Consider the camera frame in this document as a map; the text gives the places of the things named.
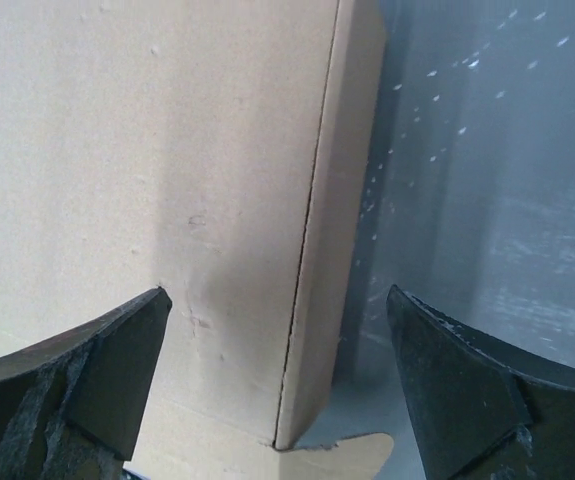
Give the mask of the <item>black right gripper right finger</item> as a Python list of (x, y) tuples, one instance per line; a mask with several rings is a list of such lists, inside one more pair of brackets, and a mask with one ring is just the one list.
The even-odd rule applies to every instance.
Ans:
[(392, 343), (429, 479), (575, 479), (575, 368), (393, 286)]

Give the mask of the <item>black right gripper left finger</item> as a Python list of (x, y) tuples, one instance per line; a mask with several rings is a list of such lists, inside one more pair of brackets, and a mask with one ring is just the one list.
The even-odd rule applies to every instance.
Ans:
[(0, 357), (0, 479), (125, 479), (172, 301), (150, 289)]

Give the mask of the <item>brown cardboard box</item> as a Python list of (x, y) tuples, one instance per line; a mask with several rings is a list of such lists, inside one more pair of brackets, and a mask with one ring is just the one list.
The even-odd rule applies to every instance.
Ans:
[(132, 467), (371, 479), (293, 446), (340, 340), (385, 29), (374, 1), (0, 1), (0, 356), (153, 287)]

